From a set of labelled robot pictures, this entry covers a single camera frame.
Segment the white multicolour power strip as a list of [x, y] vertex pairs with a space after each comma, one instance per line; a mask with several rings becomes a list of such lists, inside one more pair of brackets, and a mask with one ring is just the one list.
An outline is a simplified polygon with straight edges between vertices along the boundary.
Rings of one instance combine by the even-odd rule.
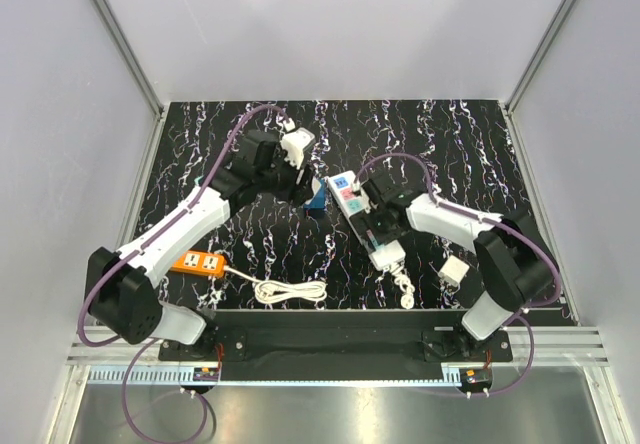
[[376, 239], [372, 225], [366, 221], [371, 210], [368, 197], [363, 191], [359, 194], [354, 193], [352, 190], [354, 180], [355, 173], [346, 171], [328, 177], [326, 184], [358, 241], [365, 248], [374, 267], [378, 271], [391, 272], [394, 267], [404, 263], [406, 253], [397, 240], [381, 244]]

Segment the blue cube socket adapter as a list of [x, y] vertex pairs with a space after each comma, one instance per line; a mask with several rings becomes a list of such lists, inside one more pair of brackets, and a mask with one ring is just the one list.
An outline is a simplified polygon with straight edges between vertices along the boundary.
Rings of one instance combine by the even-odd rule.
[[314, 178], [312, 181], [312, 198], [303, 205], [306, 214], [321, 215], [326, 211], [326, 181]]

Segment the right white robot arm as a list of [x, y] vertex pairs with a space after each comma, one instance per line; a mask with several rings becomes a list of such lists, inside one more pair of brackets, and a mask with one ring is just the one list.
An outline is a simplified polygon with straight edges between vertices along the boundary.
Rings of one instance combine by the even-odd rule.
[[380, 173], [356, 178], [352, 189], [368, 200], [370, 209], [361, 220], [378, 243], [416, 231], [445, 238], [476, 256], [484, 291], [463, 315], [463, 329], [453, 338], [463, 359], [476, 360], [486, 353], [489, 337], [524, 307], [545, 306], [558, 298], [562, 282], [557, 262], [528, 212], [481, 212], [431, 189], [398, 186]]

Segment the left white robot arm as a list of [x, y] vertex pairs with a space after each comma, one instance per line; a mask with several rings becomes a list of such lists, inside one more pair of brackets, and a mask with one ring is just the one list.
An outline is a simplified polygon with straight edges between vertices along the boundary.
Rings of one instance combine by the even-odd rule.
[[88, 259], [83, 313], [134, 345], [148, 338], [179, 342], [196, 360], [215, 350], [206, 319], [156, 295], [171, 266], [201, 238], [222, 226], [261, 194], [300, 206], [313, 195], [309, 155], [315, 143], [299, 128], [282, 136], [249, 131], [159, 223], [117, 251], [101, 247]]

